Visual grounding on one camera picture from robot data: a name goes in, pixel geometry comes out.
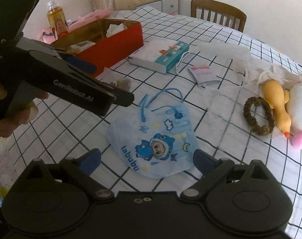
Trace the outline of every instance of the white plush toy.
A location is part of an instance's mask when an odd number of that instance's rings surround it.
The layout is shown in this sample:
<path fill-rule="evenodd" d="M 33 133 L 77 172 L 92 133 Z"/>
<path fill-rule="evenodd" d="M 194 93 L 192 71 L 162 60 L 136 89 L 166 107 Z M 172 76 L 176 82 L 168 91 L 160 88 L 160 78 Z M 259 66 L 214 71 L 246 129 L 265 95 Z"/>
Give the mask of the white plush toy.
<path fill-rule="evenodd" d="M 290 98 L 287 103 L 287 112 L 292 119 L 292 146 L 302 148 L 302 82 L 294 85 L 289 92 Z"/>

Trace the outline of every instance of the human hand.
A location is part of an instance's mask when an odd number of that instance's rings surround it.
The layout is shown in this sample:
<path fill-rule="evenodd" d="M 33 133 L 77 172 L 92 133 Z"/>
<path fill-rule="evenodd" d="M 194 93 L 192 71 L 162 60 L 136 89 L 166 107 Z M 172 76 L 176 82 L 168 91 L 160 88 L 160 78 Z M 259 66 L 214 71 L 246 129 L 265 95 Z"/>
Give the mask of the human hand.
<path fill-rule="evenodd" d="M 7 96 L 7 92 L 0 83 L 0 100 Z M 41 92 L 37 95 L 39 99 L 47 99 L 47 92 Z M 21 124 L 27 124 L 33 120 L 38 114 L 38 108 L 33 101 L 26 105 L 25 109 L 17 111 L 13 117 L 5 117 L 0 120 L 0 136 L 9 137 L 13 131 L 18 128 Z"/>

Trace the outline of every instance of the cardboard box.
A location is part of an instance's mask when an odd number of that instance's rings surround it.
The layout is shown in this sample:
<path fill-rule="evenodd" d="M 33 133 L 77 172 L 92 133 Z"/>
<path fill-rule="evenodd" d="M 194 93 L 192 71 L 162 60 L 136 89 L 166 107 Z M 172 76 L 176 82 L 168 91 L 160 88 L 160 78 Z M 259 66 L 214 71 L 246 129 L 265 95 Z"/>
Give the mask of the cardboard box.
<path fill-rule="evenodd" d="M 137 5 L 135 0 L 93 0 L 93 8 L 106 9 L 113 11 L 136 10 Z"/>
<path fill-rule="evenodd" d="M 131 54 L 128 59 L 133 65 L 167 73 L 189 47 L 189 44 L 182 41 L 158 37 Z"/>
<path fill-rule="evenodd" d="M 110 24 L 121 23 L 127 26 L 127 29 L 107 38 L 106 33 Z M 80 52 L 77 57 L 97 66 L 97 71 L 91 75 L 96 77 L 104 71 L 105 67 L 113 66 L 143 46 L 142 26 L 140 22 L 135 21 L 98 20 L 62 36 L 52 45 L 68 50 L 70 45 L 86 40 L 96 45 Z"/>

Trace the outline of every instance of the cartoon character print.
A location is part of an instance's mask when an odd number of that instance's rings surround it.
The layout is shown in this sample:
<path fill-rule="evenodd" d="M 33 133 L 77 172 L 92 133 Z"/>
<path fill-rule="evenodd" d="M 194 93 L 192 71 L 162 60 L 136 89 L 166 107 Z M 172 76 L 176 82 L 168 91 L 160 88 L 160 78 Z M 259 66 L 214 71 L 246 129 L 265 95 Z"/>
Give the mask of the cartoon character print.
<path fill-rule="evenodd" d="M 172 48 L 174 50 L 179 50 L 181 48 L 181 46 L 172 45 L 172 46 L 169 46 L 169 48 Z"/>
<path fill-rule="evenodd" d="M 135 147 L 136 156 L 150 161 L 153 157 L 158 160 L 167 160 L 173 149 L 175 139 L 166 135 L 155 134 L 148 142 L 141 140 L 141 144 Z"/>
<path fill-rule="evenodd" d="M 160 52 L 162 55 L 164 55 L 164 56 L 170 56 L 170 55 L 171 55 L 170 52 L 169 52 L 168 50 L 161 49 L 159 52 Z"/>

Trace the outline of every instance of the blue ear loop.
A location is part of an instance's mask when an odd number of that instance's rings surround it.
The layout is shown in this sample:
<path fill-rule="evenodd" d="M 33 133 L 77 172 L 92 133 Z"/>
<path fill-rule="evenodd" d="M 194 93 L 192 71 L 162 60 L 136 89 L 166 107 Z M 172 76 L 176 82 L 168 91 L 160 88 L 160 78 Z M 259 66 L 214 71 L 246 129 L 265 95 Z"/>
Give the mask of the blue ear loop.
<path fill-rule="evenodd" d="M 154 101 L 161 93 L 166 92 L 166 91 L 171 91 L 171 90 L 178 91 L 179 94 L 180 94 L 180 96 L 181 96 L 181 103 L 183 102 L 183 95 L 182 95 L 182 93 L 180 92 L 180 90 L 177 89 L 177 88 L 167 88 L 167 89 L 164 89 L 164 90 L 158 92 L 156 95 L 154 95 L 154 96 L 149 100 L 149 102 L 148 102 L 147 104 L 146 104 L 146 102 L 147 102 L 147 99 L 148 99 L 149 95 L 146 94 L 146 95 L 142 98 L 142 100 L 139 102 L 139 105 L 138 105 L 138 107 L 141 107 L 141 121 L 142 121 L 142 122 L 146 122 L 146 121 L 147 121 L 147 119 L 146 119 L 146 117 L 145 117 L 145 115 L 144 115 L 144 109 L 145 109 L 145 108 L 148 109 L 148 107 L 150 106 L 150 104 L 151 104 L 151 103 L 152 103 L 152 102 L 153 102 L 153 101 Z M 151 110 L 151 111 L 154 112 L 154 111 L 157 111 L 157 110 L 162 109 L 162 108 L 164 108 L 164 107 L 172 108 L 172 109 L 174 110 L 174 114 L 178 113 L 178 110 L 177 110 L 175 107 L 171 106 L 171 105 L 165 105 L 165 106 L 156 108 L 156 109 Z"/>

